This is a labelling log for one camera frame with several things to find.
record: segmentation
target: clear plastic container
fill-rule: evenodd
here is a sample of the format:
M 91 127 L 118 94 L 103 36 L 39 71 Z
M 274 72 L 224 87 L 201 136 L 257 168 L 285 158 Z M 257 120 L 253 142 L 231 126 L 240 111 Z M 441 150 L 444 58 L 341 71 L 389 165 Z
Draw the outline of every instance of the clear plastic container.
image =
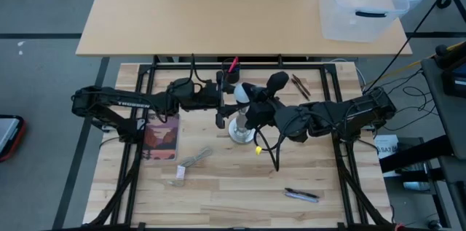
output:
M 326 39 L 372 42 L 409 9 L 408 0 L 319 0 Z

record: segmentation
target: light wood desk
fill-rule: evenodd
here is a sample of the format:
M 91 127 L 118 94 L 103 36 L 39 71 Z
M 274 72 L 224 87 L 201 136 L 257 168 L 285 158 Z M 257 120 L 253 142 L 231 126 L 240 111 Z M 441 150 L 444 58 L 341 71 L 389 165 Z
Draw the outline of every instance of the light wood desk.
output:
M 361 95 L 354 63 L 337 63 L 343 99 Z M 134 91 L 138 64 L 122 64 L 116 89 Z M 311 101 L 323 101 L 318 70 L 292 70 L 311 92 Z M 242 81 L 265 85 L 273 70 L 242 70 Z M 156 71 L 154 93 L 166 89 L 174 79 L 188 76 L 189 71 Z M 215 78 L 214 70 L 199 70 L 203 79 Z M 289 82 L 277 92 L 285 105 L 306 100 Z M 226 103 L 234 103 L 232 95 Z M 129 117 L 130 109 L 114 108 Z M 309 138 L 303 144 L 288 139 L 282 144 L 280 171 L 275 172 L 268 153 L 256 156 L 254 143 L 234 144 L 225 130 L 215 126 L 215 110 L 180 111 L 181 125 L 176 161 L 143 160 L 133 211 L 133 225 L 145 222 L 149 227 L 336 227 L 344 222 L 344 208 L 330 136 Z M 264 128 L 270 142 L 277 140 L 276 128 Z M 104 140 L 115 137 L 107 133 Z M 363 140 L 372 142 L 371 134 Z M 184 187 L 172 187 L 176 166 L 210 146 L 213 154 L 186 169 Z M 84 216 L 94 219 L 113 195 L 122 159 L 123 144 L 117 140 L 102 146 Z M 391 218 L 390 202 L 376 151 L 355 143 L 360 182 L 363 191 L 386 219 Z M 304 189 L 321 196 L 319 203 L 291 199 L 283 188 Z M 355 221 L 359 221 L 356 202 L 352 198 Z M 123 198 L 120 222 L 126 209 Z
M 373 43 L 324 39 L 318 0 L 94 0 L 76 54 L 373 57 L 405 40 L 399 20 Z

